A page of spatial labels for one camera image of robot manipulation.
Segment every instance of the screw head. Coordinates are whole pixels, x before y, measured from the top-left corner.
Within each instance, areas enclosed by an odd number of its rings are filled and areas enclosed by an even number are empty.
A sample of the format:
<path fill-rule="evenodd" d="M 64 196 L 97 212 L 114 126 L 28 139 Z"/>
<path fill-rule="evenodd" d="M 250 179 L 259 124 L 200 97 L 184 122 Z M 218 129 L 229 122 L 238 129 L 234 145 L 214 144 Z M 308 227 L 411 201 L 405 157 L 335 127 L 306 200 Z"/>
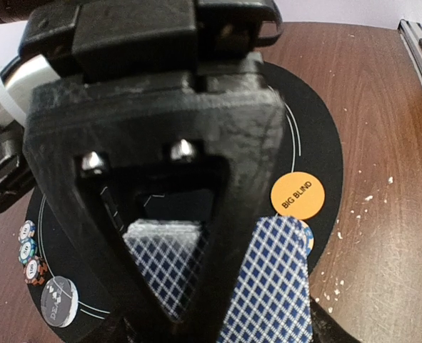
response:
<path fill-rule="evenodd" d="M 86 174 L 101 175 L 107 171 L 108 166 L 99 154 L 92 151 L 82 157 L 81 169 Z"/>
<path fill-rule="evenodd" d="M 192 160 L 197 154 L 198 151 L 192 143 L 181 139 L 171 147 L 170 157 L 172 161 Z"/>

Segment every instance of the wall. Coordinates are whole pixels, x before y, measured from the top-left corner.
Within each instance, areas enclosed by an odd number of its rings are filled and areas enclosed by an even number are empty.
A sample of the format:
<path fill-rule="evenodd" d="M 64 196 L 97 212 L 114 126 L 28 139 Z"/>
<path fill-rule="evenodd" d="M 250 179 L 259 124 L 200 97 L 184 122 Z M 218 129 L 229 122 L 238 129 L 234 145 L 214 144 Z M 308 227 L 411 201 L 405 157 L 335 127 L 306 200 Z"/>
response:
<path fill-rule="evenodd" d="M 422 0 L 276 0 L 284 21 L 320 21 L 396 29 L 422 23 Z"/>

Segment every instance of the triangular opening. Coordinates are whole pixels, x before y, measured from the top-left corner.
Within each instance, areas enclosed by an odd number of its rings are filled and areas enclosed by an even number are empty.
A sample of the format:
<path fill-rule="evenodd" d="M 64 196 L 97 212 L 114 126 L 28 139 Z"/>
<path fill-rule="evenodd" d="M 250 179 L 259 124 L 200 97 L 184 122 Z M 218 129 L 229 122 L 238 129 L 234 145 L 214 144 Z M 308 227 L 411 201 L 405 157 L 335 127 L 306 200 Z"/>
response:
<path fill-rule="evenodd" d="M 123 235 L 139 271 L 172 320 L 189 305 L 201 268 L 214 194 L 209 189 L 151 194 L 143 219 Z"/>

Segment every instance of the black poker table mat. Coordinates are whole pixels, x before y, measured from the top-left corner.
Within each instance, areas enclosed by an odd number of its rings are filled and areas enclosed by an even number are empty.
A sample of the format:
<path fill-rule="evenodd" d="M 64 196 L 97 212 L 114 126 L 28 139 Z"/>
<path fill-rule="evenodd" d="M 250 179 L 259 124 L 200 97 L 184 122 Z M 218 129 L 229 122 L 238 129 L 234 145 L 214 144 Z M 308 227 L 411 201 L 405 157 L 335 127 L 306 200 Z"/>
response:
<path fill-rule="evenodd" d="M 314 235 L 314 247 L 308 256 L 311 272 L 322 255 L 336 216 L 339 211 L 343 186 L 343 157 L 336 125 L 318 94 L 304 81 L 289 71 L 266 64 L 264 67 L 268 84 L 277 89 L 286 102 L 286 139 L 275 170 L 276 178 L 289 172 L 307 172 L 317 177 L 325 189 L 322 210 L 306 220 Z M 168 196 L 160 195 L 146 200 L 146 213 L 152 218 L 168 216 L 174 203 L 174 211 L 200 217 L 200 206 L 192 209 L 190 204 L 210 202 L 208 194 L 190 193 Z M 262 216 L 272 216 L 275 211 L 267 198 Z M 51 329 L 65 342 L 78 342 L 97 328 L 114 309 L 108 292 L 74 249 L 61 229 L 46 198 L 35 189 L 26 219 L 37 225 L 36 240 L 39 255 L 49 265 L 51 275 L 66 277 L 74 282 L 79 293 L 79 309 L 75 320 L 65 328 Z M 41 292 L 44 286 L 29 285 L 34 304 L 41 312 Z"/>

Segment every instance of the brown wooden surface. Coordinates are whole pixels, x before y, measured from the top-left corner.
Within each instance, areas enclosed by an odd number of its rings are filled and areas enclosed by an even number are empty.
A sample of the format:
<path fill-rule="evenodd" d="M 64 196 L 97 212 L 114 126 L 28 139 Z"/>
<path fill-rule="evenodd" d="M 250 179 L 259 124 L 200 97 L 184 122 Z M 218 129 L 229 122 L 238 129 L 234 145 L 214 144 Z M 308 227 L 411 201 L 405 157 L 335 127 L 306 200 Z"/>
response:
<path fill-rule="evenodd" d="M 422 88 L 398 33 L 288 24 L 263 55 L 320 94 L 343 144 L 339 223 L 311 294 L 363 342 L 422 342 Z M 0 342 L 59 342 L 17 262 L 26 200 L 0 215 Z"/>

